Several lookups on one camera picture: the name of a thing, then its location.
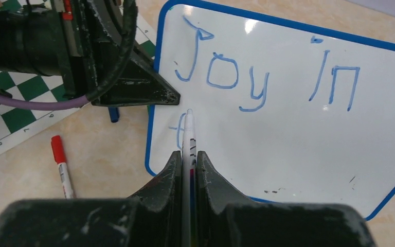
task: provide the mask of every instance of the green and white checkered board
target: green and white checkered board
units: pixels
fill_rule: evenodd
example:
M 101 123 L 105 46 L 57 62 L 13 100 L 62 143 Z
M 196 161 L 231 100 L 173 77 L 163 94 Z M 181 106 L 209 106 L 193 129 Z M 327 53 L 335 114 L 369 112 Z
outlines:
M 31 4 L 43 3 L 31 0 Z M 7 0 L 0 9 L 17 11 L 24 1 Z M 136 41 L 150 55 L 155 55 L 156 33 L 152 27 L 138 16 Z M 13 98 L 36 102 L 58 102 L 66 100 L 61 77 L 43 77 L 34 74 L 0 72 L 0 88 Z M 23 110 L 0 105 L 0 154 L 49 128 L 53 124 L 76 112 L 78 109 L 64 111 Z

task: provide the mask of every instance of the marble surface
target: marble surface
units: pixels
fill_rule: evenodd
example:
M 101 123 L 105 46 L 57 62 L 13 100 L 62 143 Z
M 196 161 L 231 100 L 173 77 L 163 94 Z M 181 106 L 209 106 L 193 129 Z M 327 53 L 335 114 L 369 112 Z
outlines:
M 154 29 L 165 0 L 137 0 Z M 395 43 L 395 17 L 345 0 L 212 0 L 212 2 Z M 0 156 L 0 212 L 22 198 L 63 198 L 50 138 L 60 134 L 74 190 L 80 198 L 127 197 L 151 176 L 144 167 L 146 107 L 84 107 Z M 395 196 L 368 222 L 379 246 L 395 246 Z

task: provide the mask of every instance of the blue border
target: blue border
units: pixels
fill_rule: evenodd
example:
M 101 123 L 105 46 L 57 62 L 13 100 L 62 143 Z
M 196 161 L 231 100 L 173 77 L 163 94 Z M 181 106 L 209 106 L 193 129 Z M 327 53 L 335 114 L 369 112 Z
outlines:
M 237 9 L 229 6 L 224 6 L 220 4 L 205 2 L 202 0 L 169 0 L 167 1 L 164 6 L 161 8 L 161 12 L 158 18 L 158 30 L 157 30 L 157 41 L 156 41 L 156 51 L 155 51 L 155 63 L 154 69 L 158 72 L 159 71 L 159 63 L 160 63 L 160 55 L 161 55 L 161 46 L 163 42 L 163 30 L 164 30 L 164 22 L 166 18 L 166 14 L 170 8 L 177 4 L 185 4 L 190 6 L 195 6 L 198 8 L 214 10 L 221 13 L 227 13 L 232 15 L 237 15 L 240 17 L 245 17 L 249 19 L 254 19 L 257 21 L 272 23 L 284 27 L 294 28 L 302 31 L 312 32 L 315 34 L 319 34 L 322 36 L 333 37 L 341 40 L 351 41 L 360 43 L 363 45 L 369 45 L 377 48 L 387 49 L 395 51 L 395 44 L 389 43 L 385 41 L 375 40 L 363 36 L 358 36 L 354 34 L 349 34 L 345 32 L 340 32 L 328 28 L 317 27 L 305 23 L 290 21 L 286 19 L 282 19 L 279 17 L 269 16 L 265 14 L 250 12 L 243 9 Z M 152 128 L 153 128 L 153 121 L 155 115 L 155 106 L 151 105 L 149 108 L 149 123 L 148 123 L 148 136 L 147 136 L 147 144 L 146 144 L 146 157 L 145 157 L 145 168 L 146 171 L 152 176 L 156 176 L 156 173 L 151 170 L 149 167 L 149 159 L 151 153 L 151 142 L 152 142 Z M 382 200 L 382 202 L 375 208 L 375 210 L 366 217 L 366 220 L 371 220 L 375 217 L 379 211 L 385 206 L 385 204 L 394 196 L 395 194 L 395 187 L 390 191 L 390 193 Z M 265 199 L 254 198 L 250 197 L 251 199 L 258 201 L 258 202 L 271 202 Z

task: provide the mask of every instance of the cable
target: cable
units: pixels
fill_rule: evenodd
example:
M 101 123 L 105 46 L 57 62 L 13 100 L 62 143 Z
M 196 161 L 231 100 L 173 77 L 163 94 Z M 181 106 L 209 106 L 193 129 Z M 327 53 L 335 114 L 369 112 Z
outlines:
M 102 96 L 116 83 L 117 79 L 121 76 L 125 70 L 126 64 L 129 61 L 129 57 L 134 48 L 134 40 L 137 26 L 137 6 L 135 0 L 124 1 L 123 3 L 123 28 L 122 28 L 122 40 L 119 45 L 119 55 L 117 62 L 111 68 L 110 71 L 106 72 L 105 78 L 99 83 L 99 85 L 86 95 L 76 99 L 71 99 L 63 102 L 30 102 L 18 99 L 12 99 L 0 95 L 0 104 L 8 105 L 10 107 L 28 109 L 28 110 L 42 110 L 42 111 L 56 111 L 66 110 L 70 108 L 81 107 L 97 98 Z

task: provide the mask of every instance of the robotic arm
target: robotic arm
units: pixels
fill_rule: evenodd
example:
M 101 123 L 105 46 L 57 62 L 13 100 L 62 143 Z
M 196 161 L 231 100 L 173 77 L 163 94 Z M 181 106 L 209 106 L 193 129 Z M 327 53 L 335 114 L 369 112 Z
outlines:
M 17 12 L 0 11 L 0 70 L 61 76 L 68 99 L 26 102 L 0 89 L 0 104 L 32 110 L 89 102 L 178 105 L 179 93 L 153 70 L 152 59 L 135 42 L 136 21 L 134 0 L 122 6 L 117 0 L 27 1 Z

